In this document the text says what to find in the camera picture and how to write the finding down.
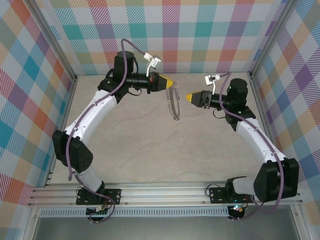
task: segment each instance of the beige floor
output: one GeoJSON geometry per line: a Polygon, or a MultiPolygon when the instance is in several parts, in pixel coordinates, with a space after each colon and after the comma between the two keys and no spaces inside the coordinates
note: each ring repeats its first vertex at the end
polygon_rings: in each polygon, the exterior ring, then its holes
{"type": "MultiPolygon", "coordinates": [[[[144,91],[139,97],[126,95],[105,117],[88,145],[101,179],[105,182],[223,181],[258,172],[256,156],[226,120],[214,118],[212,109],[197,108],[185,99],[187,93],[212,89],[206,86],[204,74],[167,76],[179,86],[180,121],[172,119],[165,91],[150,95],[144,91]]],[[[87,106],[103,78],[101,75],[79,78],[67,124],[87,106]]],[[[232,78],[248,80],[246,73],[234,73],[232,78]]],[[[221,85],[222,81],[218,81],[218,91],[221,85]]],[[[259,118],[249,84],[248,88],[248,106],[259,118]]],[[[57,161],[52,183],[67,183],[67,178],[67,168],[57,161]]]]}

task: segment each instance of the purple cable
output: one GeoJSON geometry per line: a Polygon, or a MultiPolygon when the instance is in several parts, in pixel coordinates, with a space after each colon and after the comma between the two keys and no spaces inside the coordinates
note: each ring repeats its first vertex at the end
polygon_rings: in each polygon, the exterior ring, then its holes
{"type": "MultiPolygon", "coordinates": [[[[222,87],[221,87],[221,90],[220,90],[220,94],[219,94],[219,103],[220,103],[221,109],[222,109],[226,114],[228,114],[228,115],[230,115],[230,116],[233,116],[233,117],[235,117],[235,118],[238,118],[238,119],[240,119],[241,121],[244,121],[245,123],[247,123],[248,125],[250,125],[250,126],[260,135],[260,137],[262,137],[262,139],[265,141],[265,143],[266,143],[267,146],[269,147],[270,151],[273,153],[273,155],[274,155],[274,157],[275,157],[275,159],[276,159],[276,161],[277,161],[277,163],[278,163],[279,171],[280,171],[280,189],[279,189],[278,197],[277,197],[276,202],[275,202],[275,204],[273,205],[272,209],[271,209],[270,211],[265,211],[265,210],[263,210],[263,207],[262,207],[262,206],[263,206],[263,203],[262,203],[261,205],[259,205],[259,204],[253,199],[254,204],[256,205],[256,207],[257,207],[261,212],[263,212],[263,213],[273,213],[273,212],[277,209],[277,207],[278,207],[278,205],[279,205],[279,203],[280,203],[282,194],[283,194],[283,192],[284,192],[285,177],[284,177],[284,170],[283,170],[283,168],[282,168],[281,161],[280,161],[278,155],[275,153],[274,148],[271,146],[271,144],[270,144],[269,141],[267,140],[267,138],[263,135],[262,132],[260,132],[260,130],[259,130],[255,125],[253,125],[251,122],[249,122],[248,120],[246,120],[246,119],[243,118],[242,116],[239,116],[239,115],[237,115],[237,114],[234,114],[234,113],[228,111],[228,110],[224,107],[223,102],[222,102],[222,95],[223,95],[224,88],[225,88],[225,86],[226,86],[226,84],[227,84],[227,82],[228,82],[231,74],[230,74],[230,73],[226,73],[226,74],[220,75],[220,77],[224,77],[224,76],[227,76],[227,77],[226,77],[226,79],[224,80],[224,82],[223,82],[223,84],[222,84],[222,87]]],[[[247,217],[251,217],[251,216],[254,215],[254,214],[256,214],[256,211],[252,212],[252,213],[249,214],[247,217]]]]}
{"type": "Polygon", "coordinates": [[[108,196],[105,196],[105,195],[102,195],[102,194],[97,193],[97,192],[95,192],[95,191],[92,191],[90,188],[86,187],[86,186],[84,185],[84,183],[80,180],[80,178],[79,178],[77,175],[74,175],[74,177],[75,177],[75,179],[77,179],[77,181],[78,181],[81,185],[83,185],[83,188],[84,188],[85,190],[87,190],[87,191],[89,191],[90,193],[95,194],[95,195],[97,195],[97,196],[99,196],[99,197],[105,198],[105,199],[111,201],[111,203],[112,203],[113,208],[112,208],[112,211],[109,213],[109,215],[105,216],[105,217],[104,217],[103,219],[101,219],[100,221],[93,221],[93,220],[91,219],[91,216],[93,215],[93,213],[91,213],[91,214],[89,215],[90,221],[91,221],[92,223],[95,223],[95,224],[100,224],[100,223],[103,223],[104,221],[108,220],[108,219],[111,217],[111,215],[114,214],[114,211],[115,211],[115,208],[116,208],[115,201],[114,201],[112,198],[108,197],[108,196]]]}
{"type": "Polygon", "coordinates": [[[95,103],[93,103],[92,105],[90,105],[85,111],[84,113],[79,117],[79,120],[75,123],[69,137],[68,140],[66,142],[66,147],[65,147],[65,156],[66,156],[66,162],[68,165],[68,171],[69,171],[69,176],[68,176],[68,180],[71,181],[72,179],[72,169],[71,169],[71,162],[70,162],[70,142],[71,139],[75,133],[75,129],[79,126],[80,122],[84,119],[84,117],[88,114],[88,112],[97,104],[99,104],[101,101],[105,100],[106,98],[108,98],[109,96],[113,95],[116,91],[119,90],[119,88],[121,88],[121,86],[125,83],[126,81],[126,76],[127,76],[127,71],[128,71],[128,66],[127,66],[127,58],[126,58],[126,52],[125,52],[125,47],[124,47],[124,42],[127,42],[128,44],[130,44],[131,46],[133,46],[138,52],[140,52],[142,55],[145,55],[146,53],[143,52],[142,50],[140,50],[138,47],[136,47],[132,42],[130,42],[127,39],[122,38],[121,39],[121,49],[122,49],[122,54],[123,54],[123,59],[124,59],[124,74],[123,74],[123,78],[122,81],[120,82],[120,84],[111,92],[109,92],[106,96],[98,99],[95,103]]]}

